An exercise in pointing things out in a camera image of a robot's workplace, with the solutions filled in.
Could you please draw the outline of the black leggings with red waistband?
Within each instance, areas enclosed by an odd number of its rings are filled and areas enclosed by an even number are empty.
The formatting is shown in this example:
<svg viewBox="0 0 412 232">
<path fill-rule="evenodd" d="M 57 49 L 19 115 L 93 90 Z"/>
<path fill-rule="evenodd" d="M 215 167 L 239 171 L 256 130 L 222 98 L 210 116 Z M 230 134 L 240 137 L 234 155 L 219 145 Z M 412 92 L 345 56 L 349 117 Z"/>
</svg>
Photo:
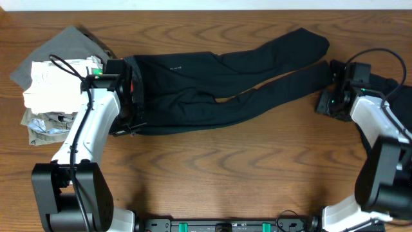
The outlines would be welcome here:
<svg viewBox="0 0 412 232">
<path fill-rule="evenodd" d="M 238 124 L 332 83 L 328 40 L 300 28 L 254 50 L 134 55 L 144 87 L 139 135 Z"/>
</svg>

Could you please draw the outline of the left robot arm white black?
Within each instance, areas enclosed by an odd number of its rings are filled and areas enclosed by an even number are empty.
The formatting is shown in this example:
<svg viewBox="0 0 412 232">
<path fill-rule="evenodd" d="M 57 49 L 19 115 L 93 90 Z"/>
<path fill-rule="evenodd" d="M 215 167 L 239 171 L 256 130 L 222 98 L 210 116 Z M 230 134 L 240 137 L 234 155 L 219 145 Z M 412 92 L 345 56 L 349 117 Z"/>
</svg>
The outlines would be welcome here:
<svg viewBox="0 0 412 232">
<path fill-rule="evenodd" d="M 89 75 L 64 144 L 49 163 L 32 171 L 33 192 L 45 231 L 140 231 L 135 212 L 115 207 L 100 170 L 112 123 L 131 105 L 132 81 L 120 75 Z"/>
</svg>

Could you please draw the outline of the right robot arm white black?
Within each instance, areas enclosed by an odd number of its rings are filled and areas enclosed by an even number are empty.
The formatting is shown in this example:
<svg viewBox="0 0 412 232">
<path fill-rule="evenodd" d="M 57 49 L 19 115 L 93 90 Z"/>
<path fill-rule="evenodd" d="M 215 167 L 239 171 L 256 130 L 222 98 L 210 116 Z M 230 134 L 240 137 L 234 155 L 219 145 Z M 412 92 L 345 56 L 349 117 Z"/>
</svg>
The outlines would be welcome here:
<svg viewBox="0 0 412 232">
<path fill-rule="evenodd" d="M 344 106 L 370 146 L 355 191 L 327 206 L 324 231 L 359 231 L 379 222 L 411 220 L 411 139 L 381 93 L 365 88 L 344 92 Z"/>
</svg>

